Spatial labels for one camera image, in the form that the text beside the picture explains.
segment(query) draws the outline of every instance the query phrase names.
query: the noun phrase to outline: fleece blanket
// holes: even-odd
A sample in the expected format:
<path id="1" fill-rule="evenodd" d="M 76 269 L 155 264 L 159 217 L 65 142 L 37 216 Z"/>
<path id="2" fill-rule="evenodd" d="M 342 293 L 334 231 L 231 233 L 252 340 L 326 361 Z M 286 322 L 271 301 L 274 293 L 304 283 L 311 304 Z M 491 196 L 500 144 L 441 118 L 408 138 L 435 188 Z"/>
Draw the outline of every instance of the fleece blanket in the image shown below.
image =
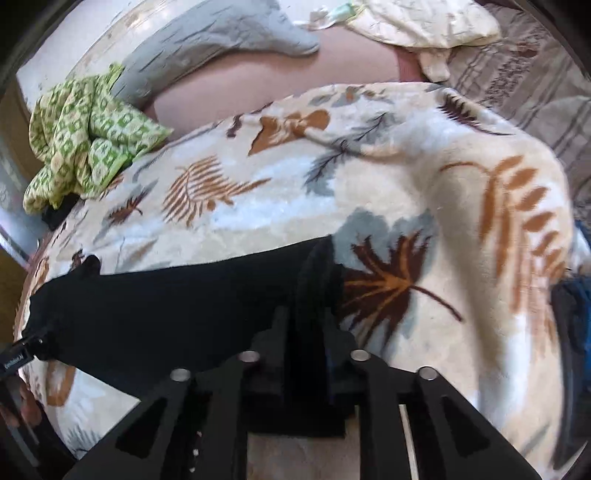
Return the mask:
<path id="1" fill-rule="evenodd" d="M 361 0 L 346 25 L 373 40 L 416 51 L 432 82 L 449 78 L 453 47 L 501 39 L 497 20 L 474 0 Z"/>
<path id="2" fill-rule="evenodd" d="M 89 254 L 110 274 L 333 234 L 342 328 L 392 366 L 437 368 L 550 479 L 563 388 L 548 286 L 572 224 L 551 150 L 454 90 L 331 85 L 134 162 L 56 230 L 28 293 Z M 27 318 L 25 304 L 17 336 Z M 79 456 L 136 402 L 58 362 L 22 374 Z M 356 439 L 354 421 L 345 440 L 252 436 L 249 476 L 354 480 Z"/>

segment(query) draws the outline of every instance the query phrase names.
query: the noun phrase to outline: leaf pattern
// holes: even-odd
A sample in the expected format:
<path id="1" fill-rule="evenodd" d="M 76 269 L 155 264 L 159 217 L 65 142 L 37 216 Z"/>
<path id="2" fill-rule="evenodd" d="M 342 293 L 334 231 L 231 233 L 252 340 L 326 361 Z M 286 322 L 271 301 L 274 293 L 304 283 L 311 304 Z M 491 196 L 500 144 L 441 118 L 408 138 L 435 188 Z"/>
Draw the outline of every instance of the leaf pattern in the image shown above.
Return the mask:
<path id="1" fill-rule="evenodd" d="M 111 180 L 111 183 L 109 183 L 109 186 L 107 188 L 105 188 L 105 190 L 103 191 L 103 193 L 100 194 L 98 200 L 102 200 L 103 198 L 105 198 L 109 193 L 111 193 L 113 190 L 115 190 L 119 185 L 121 185 L 121 183 L 123 183 L 123 174 L 119 173 L 113 180 Z"/>
<path id="2" fill-rule="evenodd" d="M 43 257 L 39 264 L 37 265 L 37 271 L 35 272 L 35 283 L 33 288 L 31 289 L 31 295 L 33 295 L 41 286 L 45 283 L 47 279 L 47 274 L 49 273 L 49 257 Z"/>
<path id="3" fill-rule="evenodd" d="M 360 98 L 359 91 L 364 87 L 364 85 L 349 85 L 343 93 L 336 99 L 336 101 L 331 105 L 332 107 L 338 106 L 345 106 L 351 105 L 351 103 L 355 103 Z"/>
<path id="4" fill-rule="evenodd" d="M 326 93 L 323 95 L 315 96 L 312 100 L 310 100 L 310 102 L 308 103 L 308 106 L 320 106 L 323 103 L 330 101 L 331 98 L 334 96 L 335 96 L 335 93 Z"/>
<path id="5" fill-rule="evenodd" d="M 409 235 L 400 235 L 395 247 L 388 247 L 388 261 L 383 261 L 372 248 L 371 236 L 361 244 L 351 245 L 357 259 L 366 271 L 354 268 L 345 269 L 344 298 L 339 317 L 344 319 L 353 315 L 349 330 L 363 325 L 359 338 L 365 348 L 375 329 L 387 323 L 386 335 L 382 343 L 382 353 L 394 334 L 397 326 L 404 320 L 411 301 L 411 292 L 423 293 L 443 307 L 459 322 L 461 315 L 451 305 L 433 292 L 417 285 L 423 272 L 423 264 L 431 237 L 422 237 L 417 230 Z"/>
<path id="6" fill-rule="evenodd" d="M 336 167 L 352 158 L 353 155 L 359 155 L 362 144 L 376 143 L 396 123 L 396 117 L 392 113 L 384 112 L 372 118 L 366 125 L 353 128 L 346 137 L 334 140 L 331 145 L 333 151 L 315 159 L 308 171 L 304 181 L 307 193 L 313 192 L 321 196 L 331 196 L 333 192 L 328 186 L 328 181 L 333 178 Z"/>
<path id="7" fill-rule="evenodd" d="M 129 196 L 129 198 L 127 198 L 125 202 L 111 209 L 103 218 L 102 227 L 99 233 L 96 234 L 96 237 L 92 241 L 93 244 L 95 244 L 98 240 L 104 238 L 107 232 L 112 227 L 124 223 L 134 212 L 138 212 L 138 214 L 143 215 L 144 213 L 139 208 L 139 205 L 149 195 L 149 193 L 152 191 L 152 189 L 157 183 L 158 180 L 154 180 L 146 187 L 137 185 L 137 187 L 133 189 L 131 195 Z"/>
<path id="8" fill-rule="evenodd" d="M 236 133 L 242 128 L 242 113 L 240 115 L 234 115 L 232 120 L 232 126 L 226 131 L 226 137 L 236 138 Z"/>
<path id="9" fill-rule="evenodd" d="M 326 110 L 315 110 L 304 117 L 299 112 L 292 113 L 285 118 L 263 115 L 260 122 L 262 128 L 252 141 L 251 149 L 248 152 L 249 156 L 267 148 L 302 138 L 308 127 L 326 129 L 330 122 L 330 115 Z"/>
<path id="10" fill-rule="evenodd" d="M 219 126 L 219 124 L 221 124 L 221 123 L 222 123 L 222 121 L 214 122 L 211 125 L 207 125 L 206 127 L 203 127 L 201 129 L 198 129 L 198 130 L 194 131 L 193 133 L 190 133 L 188 135 L 185 135 L 183 137 L 183 141 L 192 140 L 194 138 L 198 138 L 198 137 L 201 137 L 202 135 L 208 134 L 209 132 L 215 130 Z M 144 170 L 147 170 L 154 163 L 156 163 L 156 161 L 158 161 L 162 157 L 162 155 L 164 155 L 166 152 L 167 152 L 167 148 L 166 147 L 162 148 L 162 150 L 160 150 L 160 152 L 158 152 L 158 154 L 155 155 L 152 160 L 147 161 L 145 164 L 143 164 L 140 168 L 137 169 L 137 171 L 131 177 L 131 181 L 133 183 L 137 183 L 138 180 L 139 180 L 139 175 Z"/>
<path id="11" fill-rule="evenodd" d="M 63 407 L 66 404 L 75 376 L 76 367 L 63 364 L 57 360 L 49 360 L 45 377 L 47 405 L 50 407 Z"/>
<path id="12" fill-rule="evenodd" d="M 154 181 L 149 187 L 141 189 L 139 193 L 132 194 L 123 205 L 116 207 L 107 213 L 106 218 L 110 226 L 122 224 L 134 212 L 143 215 L 144 213 L 139 209 L 139 204 L 148 196 L 155 184 L 156 182 Z"/>
<path id="13" fill-rule="evenodd" d="M 546 193 L 548 192 L 548 188 L 546 187 L 537 187 L 534 188 L 532 191 L 527 193 L 525 197 L 515 206 L 517 210 L 520 212 L 529 212 L 538 206 L 538 203 Z"/>
<path id="14" fill-rule="evenodd" d="M 66 445 L 72 454 L 80 460 L 100 441 L 100 435 L 93 430 L 85 431 L 77 424 L 68 431 Z"/>
<path id="15" fill-rule="evenodd" d="M 529 187 L 537 174 L 537 169 L 531 167 L 513 171 L 521 165 L 522 161 L 523 155 L 507 157 L 492 170 L 475 162 L 455 162 L 443 166 L 439 172 L 442 173 L 457 167 L 473 167 L 488 177 L 482 198 L 479 242 L 480 245 L 484 245 L 495 225 L 498 226 L 499 234 L 495 242 L 495 278 L 497 282 L 505 274 L 511 246 L 517 243 L 515 269 L 512 274 L 511 310 L 513 313 L 518 313 L 525 309 L 535 348 L 537 351 L 541 351 L 544 347 L 544 338 L 541 336 L 540 325 L 543 325 L 547 338 L 555 346 L 556 336 L 553 332 L 556 326 L 553 317 L 540 305 L 547 303 L 544 295 L 547 295 L 548 292 L 548 282 L 560 278 L 564 272 L 566 266 L 564 257 L 567 249 L 557 247 L 550 253 L 546 253 L 559 236 L 557 230 L 547 231 L 536 247 L 530 245 L 528 234 L 542 232 L 548 227 L 548 223 L 555 213 L 535 211 L 546 196 L 547 187 L 537 186 L 527 190 L 525 194 L 519 193 L 521 189 Z M 541 268 L 539 268 L 536 258 L 541 258 Z"/>
<path id="16" fill-rule="evenodd" d="M 237 183 L 225 177 L 215 155 L 199 160 L 187 168 L 174 181 L 163 203 L 165 220 L 184 221 L 189 228 L 205 210 L 216 209 L 222 202 L 233 206 L 232 197 L 250 192 L 271 179 Z"/>
<path id="17" fill-rule="evenodd" d="M 82 253 L 82 249 L 78 250 L 74 255 L 72 255 L 72 263 L 70 264 L 70 269 L 68 272 L 71 272 L 75 268 L 82 265 L 84 261 L 85 255 Z"/>
<path id="18" fill-rule="evenodd" d="M 454 97 L 450 93 L 445 93 L 443 95 L 443 105 L 440 105 L 439 109 L 445 113 L 449 119 L 454 120 L 459 124 L 466 125 L 467 127 L 471 127 L 474 130 L 478 130 L 479 132 L 489 135 L 512 135 L 502 132 L 493 132 L 484 128 L 478 121 L 476 115 L 471 113 L 470 107 L 467 106 L 461 98 Z"/>
<path id="19" fill-rule="evenodd" d="M 115 267 L 115 273 L 129 272 L 136 266 L 151 250 L 158 239 L 150 240 L 146 244 L 139 247 L 133 253 L 131 253 L 125 261 L 119 263 L 117 259 L 117 266 Z"/>

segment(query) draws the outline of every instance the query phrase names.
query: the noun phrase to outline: green towel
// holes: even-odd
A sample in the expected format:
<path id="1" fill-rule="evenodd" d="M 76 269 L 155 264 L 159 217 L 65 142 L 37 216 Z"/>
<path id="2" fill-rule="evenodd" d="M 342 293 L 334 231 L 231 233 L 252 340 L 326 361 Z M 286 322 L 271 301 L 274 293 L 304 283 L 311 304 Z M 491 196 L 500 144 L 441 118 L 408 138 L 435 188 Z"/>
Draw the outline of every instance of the green towel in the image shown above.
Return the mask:
<path id="1" fill-rule="evenodd" d="M 172 133 L 110 94 L 123 69 L 112 64 L 107 74 L 68 80 L 37 101 L 29 142 L 44 167 L 25 191 L 27 213 L 48 203 L 57 209 L 71 192 L 96 197 L 123 166 Z"/>

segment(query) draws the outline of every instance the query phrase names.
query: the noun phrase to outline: black mount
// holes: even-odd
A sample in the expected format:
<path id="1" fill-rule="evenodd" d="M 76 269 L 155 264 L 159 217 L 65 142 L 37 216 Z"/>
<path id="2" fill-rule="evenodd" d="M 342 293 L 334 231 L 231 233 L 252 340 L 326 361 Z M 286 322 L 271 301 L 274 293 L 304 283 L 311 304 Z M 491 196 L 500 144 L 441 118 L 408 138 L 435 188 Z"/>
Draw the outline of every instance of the black mount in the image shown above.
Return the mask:
<path id="1" fill-rule="evenodd" d="M 250 351 L 206 372 L 174 370 L 65 479 L 244 480 L 249 432 L 343 436 L 357 407 L 360 479 L 410 480 L 400 405 L 421 480 L 540 478 L 435 369 L 391 368 L 357 350 L 328 310 L 298 323 L 280 307 Z"/>

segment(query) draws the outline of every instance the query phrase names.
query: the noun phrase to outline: pillow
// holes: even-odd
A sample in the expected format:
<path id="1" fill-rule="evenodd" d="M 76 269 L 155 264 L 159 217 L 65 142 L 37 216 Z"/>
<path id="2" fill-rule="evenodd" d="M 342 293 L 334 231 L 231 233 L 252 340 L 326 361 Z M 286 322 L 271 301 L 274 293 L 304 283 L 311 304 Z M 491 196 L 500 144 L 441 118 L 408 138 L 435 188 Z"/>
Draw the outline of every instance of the pillow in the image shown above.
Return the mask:
<path id="1" fill-rule="evenodd" d="M 188 72 L 227 50 L 309 55 L 316 37 L 293 25 L 277 0 L 207 0 L 143 41 L 123 62 L 111 93 L 137 108 Z"/>

